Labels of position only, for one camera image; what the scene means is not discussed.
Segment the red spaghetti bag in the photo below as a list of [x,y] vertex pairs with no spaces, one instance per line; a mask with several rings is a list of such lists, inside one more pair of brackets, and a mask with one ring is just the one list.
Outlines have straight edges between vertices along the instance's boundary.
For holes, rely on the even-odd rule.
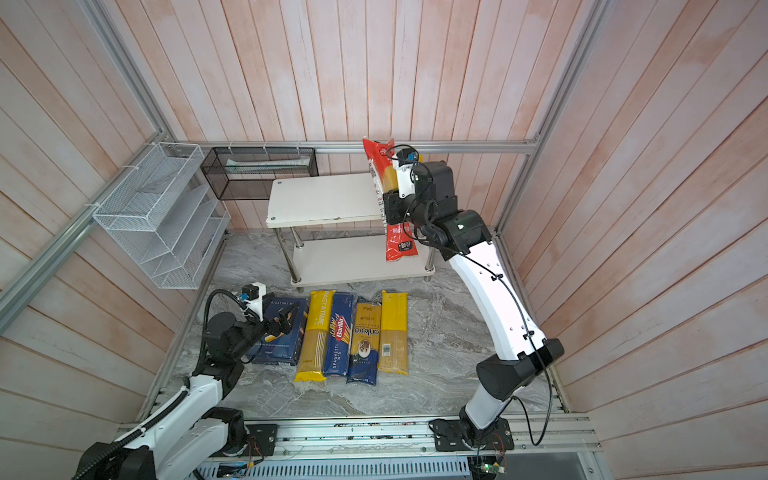
[[[398,190],[396,171],[391,158],[396,144],[393,139],[388,143],[363,139],[362,144],[368,159],[369,171],[374,182],[384,223],[383,194]],[[413,239],[412,225],[409,222],[389,226],[384,223],[384,226],[386,228],[385,259],[387,262],[396,262],[402,258],[414,257],[418,254],[416,242]]]

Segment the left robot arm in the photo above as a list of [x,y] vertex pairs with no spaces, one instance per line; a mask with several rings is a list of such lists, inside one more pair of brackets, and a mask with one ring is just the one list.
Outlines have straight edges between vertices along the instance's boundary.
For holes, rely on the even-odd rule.
[[77,479],[200,478],[200,464],[211,456],[248,457],[252,468],[273,455],[274,424],[247,426],[242,411],[222,406],[234,389],[247,354],[268,336],[278,337],[305,320],[304,308],[293,302],[276,314],[266,310],[273,294],[254,282],[235,294],[213,290],[207,299],[223,296],[239,309],[205,313],[198,360],[177,393],[143,422],[110,443],[96,442],[82,455]]

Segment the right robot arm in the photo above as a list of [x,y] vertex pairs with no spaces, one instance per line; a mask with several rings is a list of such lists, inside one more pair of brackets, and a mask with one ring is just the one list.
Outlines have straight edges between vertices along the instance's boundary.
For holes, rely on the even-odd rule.
[[440,254],[470,292],[491,334],[495,352],[476,366],[479,385],[455,420],[430,421],[439,451],[471,451],[513,445],[502,414],[564,354],[525,310],[509,285],[493,236],[480,214],[462,210],[454,178],[444,162],[393,163],[397,186],[383,193],[390,224],[408,225],[408,239]]

